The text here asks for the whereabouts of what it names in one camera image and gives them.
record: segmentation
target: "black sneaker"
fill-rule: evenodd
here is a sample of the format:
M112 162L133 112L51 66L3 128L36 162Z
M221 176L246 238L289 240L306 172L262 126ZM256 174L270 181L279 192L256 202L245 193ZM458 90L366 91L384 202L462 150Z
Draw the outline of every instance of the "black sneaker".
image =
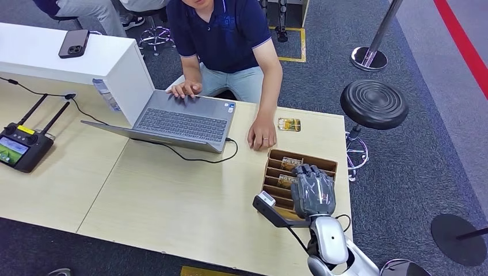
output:
M124 27L124 30L128 30L128 29L131 29L133 27L141 26L142 24L144 24L144 22L146 22L144 17L134 16L131 21L129 21L127 23L122 23L122 26Z

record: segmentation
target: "navy polo shirt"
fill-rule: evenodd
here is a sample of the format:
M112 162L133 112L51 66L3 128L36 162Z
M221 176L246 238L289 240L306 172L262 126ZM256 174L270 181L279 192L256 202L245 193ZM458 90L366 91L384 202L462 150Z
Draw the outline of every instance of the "navy polo shirt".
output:
M171 35L181 56L198 55L210 70L235 73L258 66L253 48L271 38L257 0L213 0L209 23L182 0L166 8Z
M50 16L55 16L59 12L59 6L56 5L57 0L34 0L39 9Z

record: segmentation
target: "controller screen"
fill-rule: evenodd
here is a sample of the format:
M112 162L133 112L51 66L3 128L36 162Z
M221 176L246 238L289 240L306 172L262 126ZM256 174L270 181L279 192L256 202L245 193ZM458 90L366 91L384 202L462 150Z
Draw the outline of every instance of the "controller screen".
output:
M17 162L26 153L29 147L26 147L7 137L0 138L0 161L10 166L15 166Z

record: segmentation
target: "red floor stripe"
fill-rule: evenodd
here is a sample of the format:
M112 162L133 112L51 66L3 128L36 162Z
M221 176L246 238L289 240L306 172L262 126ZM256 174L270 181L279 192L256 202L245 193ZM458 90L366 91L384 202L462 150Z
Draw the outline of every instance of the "red floor stripe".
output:
M445 26L449 30L454 43L456 43L459 52L463 56L464 61L478 83L479 88L481 88L481 91L483 91L485 97L488 99L488 68L486 68L485 63L464 32L463 27L459 24L451 7L447 4L447 0L434 0L434 3L444 20Z

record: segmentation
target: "carpet floor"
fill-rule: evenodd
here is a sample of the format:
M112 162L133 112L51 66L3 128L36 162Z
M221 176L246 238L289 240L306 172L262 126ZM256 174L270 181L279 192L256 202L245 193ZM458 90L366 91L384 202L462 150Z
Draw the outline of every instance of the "carpet floor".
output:
M15 4L0 0L0 5L3 7L0 21L3 22L72 28L69 23L57 25L27 0L18 0ZM339 98L349 82L377 79L400 89L410 106L405 122L389 131L365 129L361 134L368 144L370 161L359 172L358 181L350 185L354 242L378 266L389 259L406 258L417 262L432 275L487 275L488 262L479 267L456 264L440 252L430 236L430 222L440 213L463 216L477 227L487 223L399 23L394 21L383 40L382 49L389 58L385 70L376 73L360 71L348 60L353 48L371 41L387 6L386 0L363 0L360 5L357 1L310 0L305 24L307 62L282 63L285 78L279 105L344 114ZM89 18L83 19L82 24L101 29ZM129 34L136 37L143 29L144 26L134 28ZM159 89L165 89L181 75L179 57L171 48L161 49L159 56L146 52L146 64ZM346 128L352 125L351 120L346 119ZM318 131L326 131L325 126L323 129L317 127ZM147 275L178 275L175 274L178 269L170 267L181 267L189 262L86 237L76 238L82 241L73 241L75 238L65 241L64 234L58 231L45 234L58 243L56 247L50 247L49 238L36 241L37 234L33 234L28 243L39 243L39 246L31 252L27 241L15 236L28 237L31 226L5 220L2 224L6 229L15 229L14 234L7 236L7 243L4 232L1 232L0 250L15 253L1 255L2 275L12 275L9 272L16 267L24 267L26 272L15 275L34 275L30 273L67 264L86 271L82 275L95 275L92 273L97 272L98 267L104 267L104 271L137 271L154 267L155 270L150 271L156 272ZM69 252L74 252L72 255L64 254L63 250L75 247L73 244L79 246L79 252L70 249ZM103 253L103 259L93 256L93 252ZM84 263L77 264L78 259Z

